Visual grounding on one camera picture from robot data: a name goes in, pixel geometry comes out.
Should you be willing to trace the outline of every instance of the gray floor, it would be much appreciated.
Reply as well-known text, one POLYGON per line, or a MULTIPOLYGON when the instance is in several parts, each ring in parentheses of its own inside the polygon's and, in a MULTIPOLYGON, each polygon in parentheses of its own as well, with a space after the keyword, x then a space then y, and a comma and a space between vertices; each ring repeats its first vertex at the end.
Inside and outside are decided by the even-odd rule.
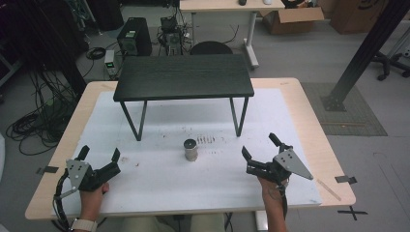
MULTIPOLYGON (((159 18, 169 16, 170 12, 162 8, 150 8, 150 11, 126 7, 123 16, 146 16, 154 42, 159 18)), ((388 52, 409 25, 402 22, 382 51, 388 52)), ((200 41, 228 41, 233 37, 232 27, 201 26, 197 38, 200 41)), ((116 33, 89 34, 90 46, 114 43, 116 33)), ((235 53, 243 52, 242 38, 246 34, 247 27, 240 26, 236 40, 229 43, 235 53)), ((249 69, 249 74, 251 77, 291 76, 304 82, 337 82, 365 36, 339 35, 326 20, 316 22, 313 31, 307 34, 272 36, 258 19, 253 47, 260 67, 254 71, 249 69)), ((153 55, 158 51, 155 46, 153 55)), ((91 67, 91 62, 84 56, 78 58, 77 64, 81 73, 91 67)), ((354 220, 352 214, 337 212, 348 211, 347 206, 291 209, 287 217, 289 231, 410 231, 410 79, 401 77, 401 72, 393 69, 386 80, 378 81, 376 76, 381 72, 379 64, 370 64, 356 86, 388 136, 328 136, 345 174, 358 181, 352 185, 357 198, 353 210, 368 215, 357 214, 357 220, 354 220)), ((86 80, 103 79, 107 79, 107 75, 103 72, 102 61, 97 61, 86 80)), ((23 156, 18 151, 18 143, 6 136, 6 128, 11 123, 35 108, 34 87, 27 74, 18 72, 1 92, 5 102, 0 104, 0 132, 6 138, 6 163, 0 182, 0 224, 13 232, 58 231, 50 221, 31 221, 24 217, 42 178, 36 172, 48 164, 53 151, 39 156, 23 156)), ((38 139, 32 138, 25 148, 41 150, 43 146, 38 139)), ((99 231, 117 231, 121 220, 109 218, 99 231)), ((167 220, 176 225, 172 219, 167 220)), ((232 224, 236 232, 256 231, 253 213, 234 214, 232 224)), ((188 231, 188 225, 189 220, 184 220, 183 231, 188 231)))

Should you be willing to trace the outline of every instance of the table leg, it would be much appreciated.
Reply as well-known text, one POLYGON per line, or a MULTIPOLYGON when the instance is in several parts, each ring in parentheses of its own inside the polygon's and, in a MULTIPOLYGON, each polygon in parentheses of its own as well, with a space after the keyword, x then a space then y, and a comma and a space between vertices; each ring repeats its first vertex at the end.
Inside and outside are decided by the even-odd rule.
POLYGON ((253 51, 253 47, 252 47, 253 29, 255 28, 256 14, 257 14, 257 12, 250 13, 248 38, 244 39, 245 51, 247 52, 247 55, 248 55, 249 60, 250 60, 251 67, 253 69, 259 67, 259 63, 257 62, 256 55, 255 55, 255 52, 253 51))
POLYGON ((233 103, 233 99, 229 98, 229 101, 230 101, 230 104, 231 104, 233 124, 235 125, 236 136, 239 137, 239 136, 241 136, 241 133, 242 133, 242 127, 243 127, 244 121, 245 121, 245 114, 247 113, 249 98, 245 98, 245 100, 244 100, 244 106, 242 108, 241 122, 239 123, 239 127, 238 127, 238 122, 237 122, 237 119, 236 119, 235 105, 233 103))
POLYGON ((142 108, 141 121, 139 123, 139 132, 136 132, 135 126, 133 125, 130 113, 126 108, 125 103, 123 101, 120 101, 120 104, 121 104, 121 107, 123 107, 124 113, 126 114, 126 118, 129 121, 132 133, 135 136, 136 141, 141 141, 142 128, 144 127, 144 121, 145 121, 145 112, 147 111, 147 101, 144 101, 144 106, 142 108))

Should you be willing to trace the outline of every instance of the black equipment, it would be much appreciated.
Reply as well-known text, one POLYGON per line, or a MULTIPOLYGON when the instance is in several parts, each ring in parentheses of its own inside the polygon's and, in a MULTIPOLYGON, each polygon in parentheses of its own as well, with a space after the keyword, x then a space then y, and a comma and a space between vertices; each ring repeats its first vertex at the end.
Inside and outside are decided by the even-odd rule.
POLYGON ((298 8, 299 4, 304 3, 305 0, 294 0, 294 1, 281 0, 281 2, 283 3, 285 9, 295 9, 295 8, 298 8))
POLYGON ((63 210, 62 199, 76 192, 77 190, 94 191, 121 172, 117 163, 118 159, 120 158, 120 152, 118 151, 118 149, 115 149, 115 152, 112 155, 111 163, 101 169, 96 170, 93 170, 88 162, 83 161, 89 151, 90 148, 88 148, 88 146, 84 146, 79 152, 77 158, 67 160, 67 167, 64 171, 63 176, 61 176, 60 180, 58 181, 55 190, 53 197, 53 202, 55 203, 55 205, 53 204, 54 211, 61 226, 66 229, 70 228, 70 224, 63 210), (70 178, 72 189, 61 194, 63 183, 67 179, 67 177, 70 178))
POLYGON ((166 55, 183 55, 182 38, 183 33, 178 27, 175 15, 161 18, 162 34, 158 37, 160 44, 165 47, 166 55))
POLYGON ((48 22, 58 33, 73 57, 77 57, 82 52, 88 50, 88 43, 84 41, 84 35, 79 32, 78 27, 75 25, 73 13, 66 2, 46 0, 39 7, 43 10, 48 22))
POLYGON ((274 156, 272 162, 259 162, 252 159, 245 146, 242 148, 242 155, 247 161, 247 173, 264 178, 270 182, 277 184, 277 189, 282 197, 283 216, 286 218, 287 213, 287 199, 286 199, 286 185, 282 182, 289 179, 292 173, 313 180, 305 165, 301 162, 298 156, 293 152, 293 147, 288 146, 277 138, 274 133, 269 134, 269 138, 274 144, 279 147, 279 154, 274 156))
POLYGON ((169 8, 169 7, 179 8, 180 0, 164 0, 162 6, 165 8, 169 8))
POLYGON ((103 31, 112 31, 124 25, 118 0, 87 0, 94 18, 103 31))
POLYGON ((247 0, 239 0, 239 5, 245 6, 247 4, 247 0))
POLYGON ((145 17, 130 17, 117 41, 123 55, 150 56, 153 51, 145 17))

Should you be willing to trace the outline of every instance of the cardboard box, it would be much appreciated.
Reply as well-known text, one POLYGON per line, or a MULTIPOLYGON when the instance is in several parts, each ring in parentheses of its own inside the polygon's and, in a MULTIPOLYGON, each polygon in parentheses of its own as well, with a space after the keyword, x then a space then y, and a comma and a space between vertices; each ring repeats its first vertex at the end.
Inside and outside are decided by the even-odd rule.
POLYGON ((324 19, 320 8, 284 9, 261 14, 263 23, 273 35, 309 32, 314 21, 324 19))
POLYGON ((316 5, 322 8, 323 15, 325 16, 325 18, 330 19, 332 18, 338 1, 340 0, 317 0, 316 5))
POLYGON ((338 1, 331 25, 340 34, 369 32, 387 3, 387 0, 338 1))

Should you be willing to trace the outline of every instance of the wristwatch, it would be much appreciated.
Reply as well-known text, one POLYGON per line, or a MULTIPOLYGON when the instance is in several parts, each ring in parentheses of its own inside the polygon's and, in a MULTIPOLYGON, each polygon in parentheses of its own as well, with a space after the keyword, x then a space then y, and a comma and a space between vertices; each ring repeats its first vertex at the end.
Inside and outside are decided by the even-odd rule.
POLYGON ((71 228, 71 231, 74 231, 76 229, 79 230, 85 230, 85 231, 91 231, 91 232, 96 232, 97 230, 97 222, 92 221, 92 220, 85 220, 85 219, 75 219, 71 228))

